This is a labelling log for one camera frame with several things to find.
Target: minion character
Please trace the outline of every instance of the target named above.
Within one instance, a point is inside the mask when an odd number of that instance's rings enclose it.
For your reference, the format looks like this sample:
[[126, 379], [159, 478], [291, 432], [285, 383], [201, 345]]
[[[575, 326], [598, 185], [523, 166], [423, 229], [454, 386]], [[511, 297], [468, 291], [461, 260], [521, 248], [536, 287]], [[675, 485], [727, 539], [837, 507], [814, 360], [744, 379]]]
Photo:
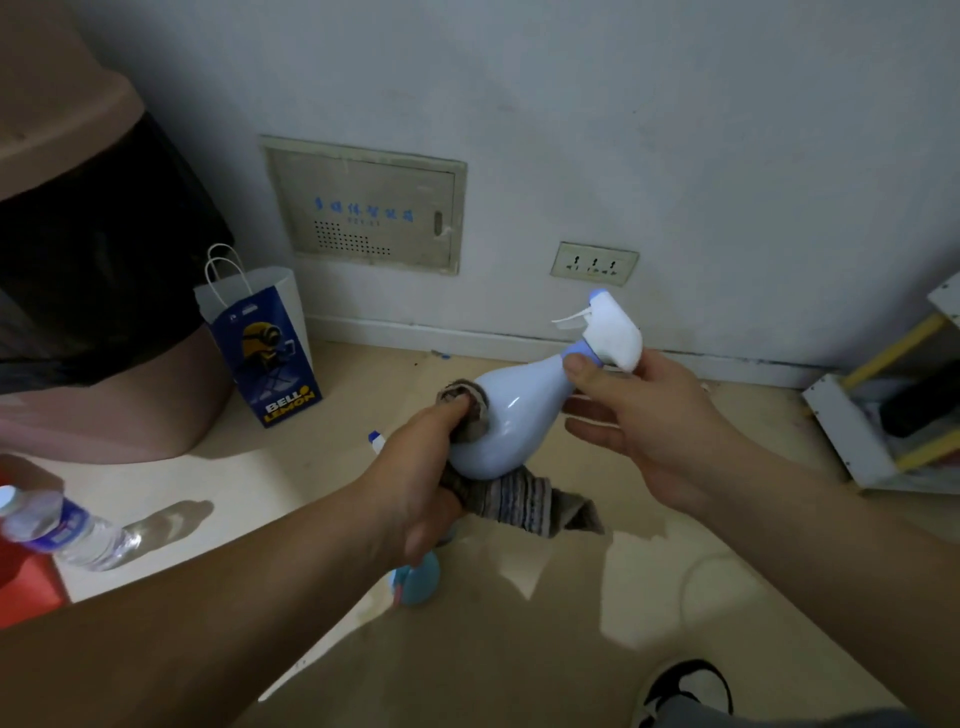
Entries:
[[259, 361], [264, 371], [272, 370], [286, 364], [291, 352], [288, 345], [293, 342], [283, 341], [283, 332], [278, 326], [258, 321], [243, 329], [243, 358], [245, 363], [252, 360]]

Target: hand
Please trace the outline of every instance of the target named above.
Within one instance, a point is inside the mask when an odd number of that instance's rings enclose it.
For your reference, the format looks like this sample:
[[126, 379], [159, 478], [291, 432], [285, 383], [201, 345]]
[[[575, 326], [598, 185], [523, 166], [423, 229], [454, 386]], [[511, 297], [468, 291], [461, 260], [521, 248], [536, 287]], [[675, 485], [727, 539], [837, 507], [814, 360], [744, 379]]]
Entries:
[[697, 377], [646, 349], [632, 376], [605, 372], [580, 354], [564, 359], [567, 378], [589, 399], [571, 397], [566, 430], [585, 442], [630, 457], [650, 493], [664, 505], [694, 512], [704, 502], [697, 483], [718, 461], [749, 441], [724, 419]]
[[467, 414], [470, 398], [422, 409], [387, 440], [360, 482], [374, 491], [396, 534], [394, 566], [420, 563], [463, 515], [460, 501], [440, 488], [450, 431]]

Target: pant leg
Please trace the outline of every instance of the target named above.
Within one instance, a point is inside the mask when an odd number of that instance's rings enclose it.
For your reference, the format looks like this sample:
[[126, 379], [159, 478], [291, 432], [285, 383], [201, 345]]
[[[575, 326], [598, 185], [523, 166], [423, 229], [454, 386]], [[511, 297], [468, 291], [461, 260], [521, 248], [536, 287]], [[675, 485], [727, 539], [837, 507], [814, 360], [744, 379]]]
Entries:
[[657, 728], [924, 728], [906, 711], [884, 709], [830, 720], [748, 720], [701, 705], [682, 695], [657, 711]]

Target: sock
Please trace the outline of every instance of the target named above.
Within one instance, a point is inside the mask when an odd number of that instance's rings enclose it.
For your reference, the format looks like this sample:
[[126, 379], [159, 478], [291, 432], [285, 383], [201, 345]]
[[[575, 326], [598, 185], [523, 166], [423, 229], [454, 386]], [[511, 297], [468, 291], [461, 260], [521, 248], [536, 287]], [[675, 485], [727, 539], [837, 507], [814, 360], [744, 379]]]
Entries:
[[[490, 426], [487, 393], [472, 381], [457, 379], [447, 384], [437, 395], [437, 402], [462, 394], [470, 396], [470, 409], [450, 433], [452, 443], [479, 440]], [[440, 484], [452, 491], [470, 513], [548, 539], [563, 530], [604, 532], [592, 500], [552, 487], [549, 478], [536, 477], [525, 466], [494, 480], [470, 480], [447, 463]]]

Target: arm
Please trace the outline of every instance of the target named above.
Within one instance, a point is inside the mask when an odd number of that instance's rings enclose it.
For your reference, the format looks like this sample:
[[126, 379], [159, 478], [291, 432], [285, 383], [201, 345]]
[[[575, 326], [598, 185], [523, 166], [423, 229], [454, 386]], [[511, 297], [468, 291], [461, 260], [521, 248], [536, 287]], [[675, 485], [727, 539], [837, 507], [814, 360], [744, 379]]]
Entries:
[[564, 362], [575, 436], [631, 457], [651, 493], [723, 539], [931, 725], [960, 715], [960, 548], [751, 442], [696, 377], [647, 351], [639, 376]]
[[360, 479], [225, 546], [0, 633], [9, 725], [229, 725], [383, 574], [461, 514], [437, 488], [468, 400], [423, 410]]

